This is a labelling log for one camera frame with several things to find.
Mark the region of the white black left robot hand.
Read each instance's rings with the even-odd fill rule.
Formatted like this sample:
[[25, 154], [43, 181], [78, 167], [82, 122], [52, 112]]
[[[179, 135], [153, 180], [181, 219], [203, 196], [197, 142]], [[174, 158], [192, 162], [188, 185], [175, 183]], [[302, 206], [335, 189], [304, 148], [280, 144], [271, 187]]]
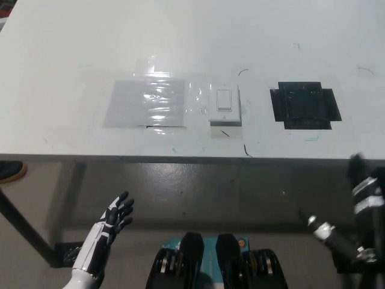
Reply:
[[117, 196], [94, 223], [73, 268], [99, 279], [109, 257], [111, 245], [123, 228], [132, 223], [134, 200], [127, 191]]

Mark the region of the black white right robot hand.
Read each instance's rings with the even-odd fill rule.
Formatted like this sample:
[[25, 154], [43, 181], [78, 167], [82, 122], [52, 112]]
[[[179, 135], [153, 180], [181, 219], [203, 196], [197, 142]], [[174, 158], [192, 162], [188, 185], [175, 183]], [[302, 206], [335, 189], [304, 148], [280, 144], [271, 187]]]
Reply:
[[384, 193], [361, 154], [352, 155], [348, 162], [347, 179], [351, 187], [354, 222], [358, 241], [353, 242], [334, 225], [316, 215], [299, 210], [300, 219], [312, 234], [333, 252], [350, 262], [375, 263], [384, 260]]

